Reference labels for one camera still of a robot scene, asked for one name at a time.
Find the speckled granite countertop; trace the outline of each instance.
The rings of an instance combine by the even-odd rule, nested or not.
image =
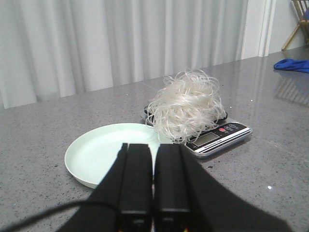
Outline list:
[[[299,48],[205,68],[219,79],[229,116],[253,128],[251,140],[202,160],[220,183],[251,204],[309,230],[309,74],[275,72]],[[80,135],[104,125],[141,122],[162,78],[0,110],[0,229],[48,207],[86,199],[92,189],[66,170],[64,154]],[[55,231],[74,212],[25,231]]]

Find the curtain fold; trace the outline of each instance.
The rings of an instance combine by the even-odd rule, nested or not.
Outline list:
[[[2,0],[0,108],[240,59],[247,1]]]

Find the white plate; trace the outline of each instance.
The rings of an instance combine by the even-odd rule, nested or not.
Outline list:
[[[95,188],[107,174],[122,143],[148,144],[153,168],[161,143],[171,144],[153,127],[137,123],[120,123],[100,127],[77,138],[67,149],[65,165],[68,171],[83,185]]]

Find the scale display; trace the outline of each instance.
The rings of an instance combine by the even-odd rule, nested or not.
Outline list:
[[[191,138],[186,147],[198,158],[206,158],[213,153],[235,144],[252,133],[252,129],[230,118],[216,129],[205,131],[198,139]]]

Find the black cable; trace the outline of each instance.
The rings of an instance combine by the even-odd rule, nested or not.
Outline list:
[[[43,211],[39,214],[30,216],[29,218],[19,222],[15,223],[13,225],[8,226],[4,230],[1,230],[0,232],[15,232],[17,230],[20,230],[24,227],[30,226],[33,223],[36,223],[39,220],[42,220],[46,217],[49,217],[55,213],[58,213],[63,210],[67,210],[73,207],[77,206],[101,206],[105,208],[112,209],[113,211],[118,211],[118,208],[112,204],[105,203],[105,202],[99,202],[99,201],[89,201],[89,200],[80,200],[80,201],[73,201],[69,203],[65,203],[59,206],[56,206],[54,208],[47,209],[46,211]]]

